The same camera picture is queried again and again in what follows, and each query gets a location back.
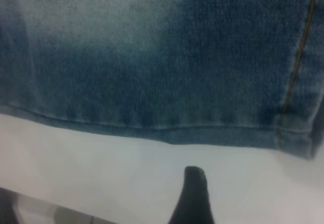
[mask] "denim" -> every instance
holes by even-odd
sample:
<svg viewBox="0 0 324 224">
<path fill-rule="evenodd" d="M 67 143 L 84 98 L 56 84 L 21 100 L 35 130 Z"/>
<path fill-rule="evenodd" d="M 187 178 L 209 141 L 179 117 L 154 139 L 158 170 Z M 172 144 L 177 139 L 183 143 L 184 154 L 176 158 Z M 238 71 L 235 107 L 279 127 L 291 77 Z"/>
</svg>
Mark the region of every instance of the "denim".
<svg viewBox="0 0 324 224">
<path fill-rule="evenodd" d="M 0 0 L 0 113 L 311 158 L 324 0 Z"/>
</svg>

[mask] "blue denim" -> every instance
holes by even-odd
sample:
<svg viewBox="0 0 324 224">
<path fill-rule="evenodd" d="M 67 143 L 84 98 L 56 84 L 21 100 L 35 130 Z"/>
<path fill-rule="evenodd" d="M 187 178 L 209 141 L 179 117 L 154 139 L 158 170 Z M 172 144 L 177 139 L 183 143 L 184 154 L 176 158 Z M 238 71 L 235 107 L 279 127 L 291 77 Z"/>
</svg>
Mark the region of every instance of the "blue denim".
<svg viewBox="0 0 324 224">
<path fill-rule="evenodd" d="M 310 158 L 324 0 L 0 0 L 0 112 Z"/>
</svg>

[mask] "white surface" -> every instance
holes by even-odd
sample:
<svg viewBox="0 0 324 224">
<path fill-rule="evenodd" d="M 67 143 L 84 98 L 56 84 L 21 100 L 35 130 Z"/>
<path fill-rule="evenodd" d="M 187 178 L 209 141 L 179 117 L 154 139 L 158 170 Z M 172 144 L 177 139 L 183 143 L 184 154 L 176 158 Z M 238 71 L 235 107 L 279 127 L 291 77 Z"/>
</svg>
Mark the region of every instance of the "white surface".
<svg viewBox="0 0 324 224">
<path fill-rule="evenodd" d="M 207 176 L 220 224 L 324 223 L 324 148 L 275 151 L 161 142 L 52 128 L 0 115 L 0 186 L 120 224 L 166 224 L 184 168 Z"/>
<path fill-rule="evenodd" d="M 91 216 L 77 211 L 21 194 L 13 199 L 19 224 L 91 224 Z"/>
</svg>

